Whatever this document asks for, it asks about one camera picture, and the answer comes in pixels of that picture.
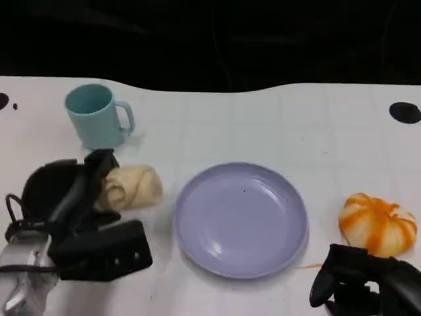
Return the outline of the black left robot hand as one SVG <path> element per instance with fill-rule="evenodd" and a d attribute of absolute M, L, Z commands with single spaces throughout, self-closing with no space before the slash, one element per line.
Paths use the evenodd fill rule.
<path fill-rule="evenodd" d="M 115 223 L 113 210 L 100 212 L 97 199 L 106 175 L 118 166 L 112 149 L 96 149 L 83 163 L 61 159 L 31 174 L 22 193 L 26 216 L 41 219 L 59 232 L 84 232 Z"/>

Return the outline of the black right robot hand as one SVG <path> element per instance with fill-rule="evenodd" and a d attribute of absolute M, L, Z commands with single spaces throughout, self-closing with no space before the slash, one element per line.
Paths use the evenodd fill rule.
<path fill-rule="evenodd" d="M 330 315 L 419 315 L 420 271 L 394 257 L 331 244 L 309 302 Z"/>

